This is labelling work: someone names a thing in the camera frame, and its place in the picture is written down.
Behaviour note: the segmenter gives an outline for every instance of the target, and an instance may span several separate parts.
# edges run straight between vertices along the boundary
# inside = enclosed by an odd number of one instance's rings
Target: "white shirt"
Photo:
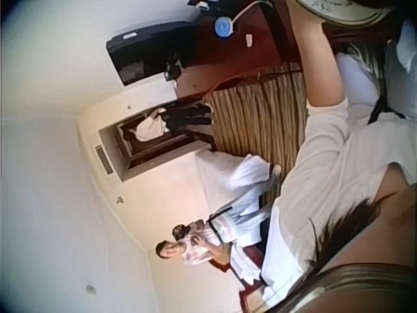
[[[330,214],[337,219],[362,200],[374,199],[390,163],[401,166],[409,184],[416,182],[417,172],[414,121],[382,113],[370,125],[369,115],[348,125],[346,100],[307,108],[306,139],[274,204],[280,208],[276,227],[303,270],[314,255],[309,217],[319,236]]]
[[[160,115],[156,116],[154,119],[152,117],[147,117],[136,127],[136,138],[140,142],[147,142],[148,140],[164,135],[164,132],[168,131],[169,129],[166,127],[166,122]]]
[[[238,237],[238,230],[236,224],[228,217],[227,213],[217,216],[212,220],[213,227],[218,232],[219,236],[222,238],[222,241],[225,243],[230,243],[231,241],[236,240]],[[217,235],[214,233],[213,229],[210,227],[209,223],[204,225],[202,230],[196,231],[209,243],[220,246],[221,242],[217,238]],[[205,261],[211,260],[212,254],[205,246],[192,245],[191,244],[192,234],[188,234],[185,238],[179,240],[186,244],[186,251],[182,255],[185,259],[185,264],[200,264]]]

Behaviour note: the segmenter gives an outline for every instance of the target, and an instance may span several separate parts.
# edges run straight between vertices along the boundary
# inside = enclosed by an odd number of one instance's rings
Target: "white sheet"
[[[291,286],[302,275],[296,258],[285,244],[280,231],[279,198],[272,208],[268,243],[261,276],[270,286],[265,288],[264,301],[271,307],[285,298]]]
[[[236,200],[253,184],[269,178],[269,163],[259,156],[241,158],[223,152],[202,151],[195,159],[210,213]]]

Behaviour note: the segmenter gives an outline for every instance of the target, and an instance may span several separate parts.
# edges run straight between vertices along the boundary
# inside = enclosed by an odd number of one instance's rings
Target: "person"
[[[138,124],[136,130],[124,132],[126,141],[134,139],[146,142],[163,136],[166,132],[176,133],[180,127],[186,125],[211,125],[210,117],[201,116],[210,113],[207,105],[194,108],[159,108]]]
[[[242,214],[244,203],[253,203],[260,195],[277,183],[281,167],[275,166],[270,179],[262,185],[257,184],[254,191],[248,192],[236,201],[236,205],[218,211],[206,223],[202,220],[188,226],[178,225],[173,228],[173,237],[177,242],[162,241],[156,245],[156,254],[162,259],[183,256],[186,264],[200,264],[220,256],[225,244],[236,241],[240,236],[259,227],[260,223],[270,216],[272,205]]]
[[[270,241],[282,238],[281,246],[275,245],[274,250],[288,251],[282,258],[301,270],[300,280],[306,284],[340,256],[341,250],[353,245],[352,240],[360,242],[365,233],[369,237],[362,240],[367,244],[350,250],[349,257],[344,254],[346,258],[339,265],[356,260],[410,267],[415,242],[406,240],[395,246],[395,240],[402,240],[406,233],[410,235],[415,224],[413,228],[409,221],[407,231],[396,224],[397,233],[392,239],[382,236],[382,229],[393,234],[391,222],[400,217],[388,222],[384,216],[390,219],[399,214],[395,204],[416,187],[417,128],[415,115],[407,114],[416,112],[417,77],[409,75],[416,71],[416,60],[411,71],[401,70],[397,55],[388,45],[387,98],[401,105],[390,104],[391,112],[380,112],[375,118],[380,91],[359,55],[334,57],[323,33],[323,21],[294,1],[287,4],[304,69],[309,116],[295,166],[274,202],[268,246]],[[409,90],[399,93],[389,82],[405,76],[412,81],[402,87],[408,86]],[[403,108],[403,113],[398,114],[394,107]],[[415,209],[403,214],[412,218]],[[381,227],[379,232],[374,229],[377,225]],[[272,243],[266,249],[266,260],[271,259],[271,248]],[[395,256],[400,250],[402,261]],[[282,262],[275,261],[277,270]],[[274,260],[267,263],[265,266],[264,262],[262,276],[273,285],[280,272],[272,272]]]

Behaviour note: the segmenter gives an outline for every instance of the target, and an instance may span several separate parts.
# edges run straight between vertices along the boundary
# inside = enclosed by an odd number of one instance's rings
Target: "television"
[[[195,55],[196,29],[194,22],[148,26],[113,37],[106,49],[124,86],[163,72],[176,79]]]

